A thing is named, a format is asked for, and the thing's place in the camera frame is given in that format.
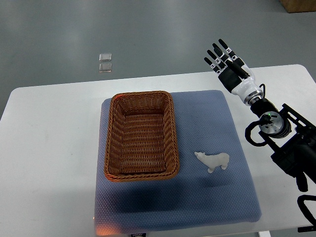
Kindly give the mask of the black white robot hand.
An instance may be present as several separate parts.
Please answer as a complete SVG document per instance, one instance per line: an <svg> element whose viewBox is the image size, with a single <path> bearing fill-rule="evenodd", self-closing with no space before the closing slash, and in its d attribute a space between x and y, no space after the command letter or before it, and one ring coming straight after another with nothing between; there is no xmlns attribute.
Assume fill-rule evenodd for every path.
<svg viewBox="0 0 316 237"><path fill-rule="evenodd" d="M217 74L219 81L231 94L251 106L264 98L264 91L255 83L255 76L247 64L222 40L207 50L205 62Z"/></svg>

